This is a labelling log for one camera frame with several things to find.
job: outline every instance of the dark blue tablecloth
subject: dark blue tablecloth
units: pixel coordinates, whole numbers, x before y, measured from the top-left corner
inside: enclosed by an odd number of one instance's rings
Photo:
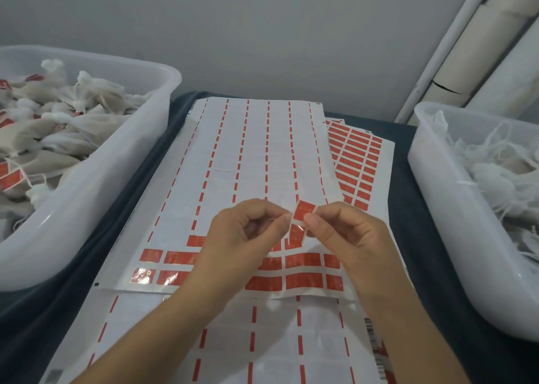
[[[193,102],[171,103],[169,126],[77,256],[58,275],[24,291],[0,293],[0,382],[37,383],[75,319],[99,268],[120,234]],[[395,142],[389,190],[390,225],[427,312],[474,383],[532,383],[539,345],[509,338],[470,305],[408,166],[415,128],[326,113]]]

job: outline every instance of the sheet of red labels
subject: sheet of red labels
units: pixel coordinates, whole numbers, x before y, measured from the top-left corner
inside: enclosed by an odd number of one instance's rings
[[[42,382],[71,382],[162,300],[160,294],[112,296],[84,354],[69,368],[53,359]],[[232,300],[203,330],[170,382],[393,384],[395,379],[383,343],[356,303],[297,296]]]
[[[294,216],[240,295],[355,299],[337,258],[304,238],[302,219],[343,199],[386,219],[393,143],[326,122],[319,103],[211,97],[194,104],[173,147],[177,164],[152,224],[120,272],[109,266],[101,287],[173,292],[189,275],[213,216],[256,197]]]

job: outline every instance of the white plastic bin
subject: white plastic bin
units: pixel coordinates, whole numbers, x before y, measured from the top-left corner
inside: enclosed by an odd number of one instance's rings
[[[85,70],[127,93],[157,91],[0,244],[0,291],[33,286],[69,263],[165,132],[170,95],[182,80],[158,63],[44,46],[0,47],[0,79],[40,73],[44,59],[62,60],[69,82]]]
[[[462,286],[477,311],[503,332],[539,341],[539,272],[522,258],[472,179],[428,119],[444,111],[454,140],[482,144],[502,121],[510,140],[527,146],[539,126],[423,102],[408,162]]]

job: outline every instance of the forearm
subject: forearm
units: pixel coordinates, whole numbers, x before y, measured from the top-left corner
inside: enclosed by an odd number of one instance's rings
[[[469,382],[411,285],[399,299],[371,303],[366,311],[384,340],[399,384]]]
[[[165,383],[220,310],[186,280],[74,383]]]

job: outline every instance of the plastic bin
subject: plastic bin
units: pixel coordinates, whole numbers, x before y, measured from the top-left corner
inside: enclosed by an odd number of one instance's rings
[[[462,287],[477,311],[503,332],[539,341],[539,271],[514,247],[481,192],[428,119],[444,111],[454,140],[482,144],[502,121],[510,140],[527,146],[539,126],[462,108],[423,102],[414,111],[420,124],[408,154],[428,209]]]
[[[40,73],[41,61],[55,58],[64,61],[69,82],[85,70],[127,93],[157,91],[0,244],[0,291],[36,285],[69,263],[165,132],[170,95],[182,80],[158,63],[44,46],[0,47],[0,79]]]

